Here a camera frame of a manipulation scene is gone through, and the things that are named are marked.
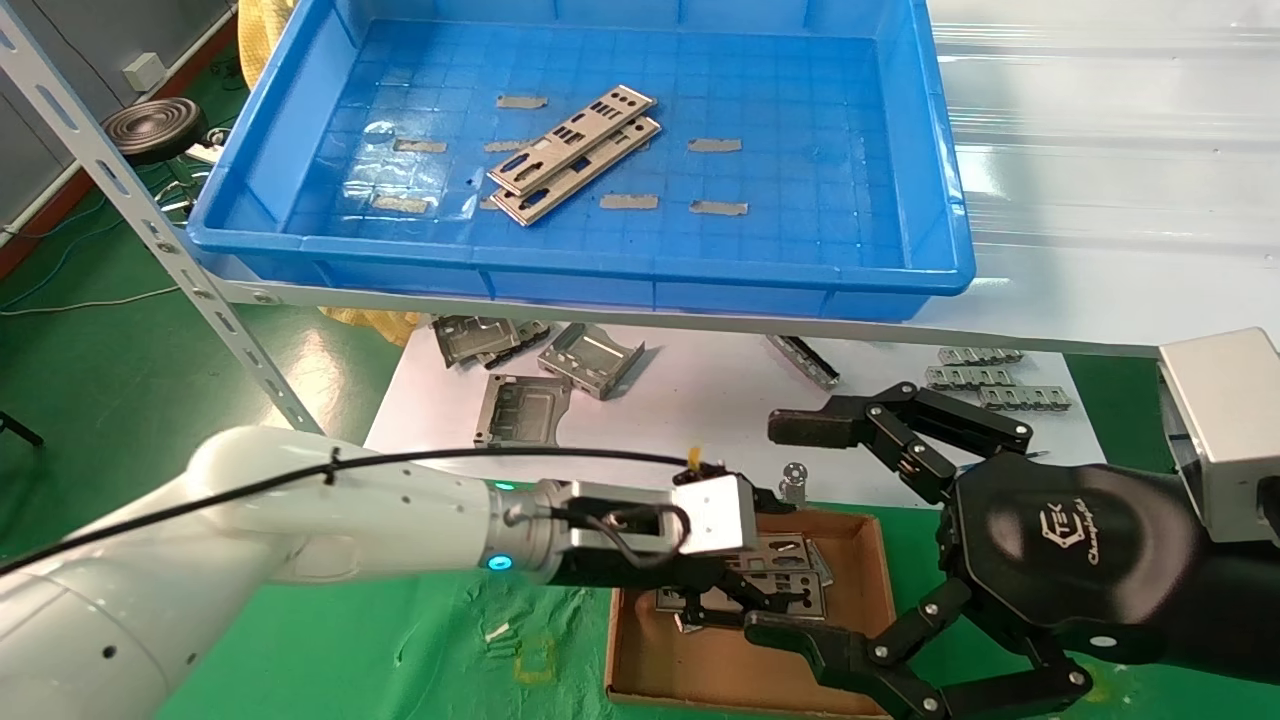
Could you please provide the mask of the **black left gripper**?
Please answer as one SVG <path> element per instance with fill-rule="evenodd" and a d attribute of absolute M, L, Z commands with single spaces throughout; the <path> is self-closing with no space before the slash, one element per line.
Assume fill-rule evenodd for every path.
<path fill-rule="evenodd" d="M 776 445 L 867 448 L 925 503 L 946 502 L 957 478 L 955 464 L 929 438 L 987 460 L 1002 452 L 1024 455 L 1032 436 L 1024 423 L 909 382 L 873 396 L 835 395 L 818 410 L 778 409 L 768 419 Z M 755 486 L 751 503 L 759 536 L 764 518 L 799 510 Z M 794 610 L 792 578 L 745 578 L 719 556 L 677 555 L 639 568 L 616 550 L 571 550 L 545 584 L 681 588 L 681 633 L 740 629 L 745 618 L 742 633 L 750 643 L 803 656 L 818 685 L 864 694 L 893 719 L 1034 717 L 1060 712 L 1093 688 L 1091 674 L 1044 634 L 1015 642 L 1016 653 L 1030 661 L 1025 671 L 946 687 L 918 676 L 910 667 L 915 655 L 973 603 L 970 585 L 956 578 L 876 637 L 780 615 Z M 760 609 L 771 612 L 753 611 Z"/>

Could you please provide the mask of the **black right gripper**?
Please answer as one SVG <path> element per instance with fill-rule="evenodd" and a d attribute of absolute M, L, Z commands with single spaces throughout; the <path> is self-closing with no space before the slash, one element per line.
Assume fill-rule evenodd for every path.
<path fill-rule="evenodd" d="M 1175 477 L 1001 454 L 954 482 L 940 537 L 1001 644 L 1277 683 L 1277 548 L 1212 541 Z"/>

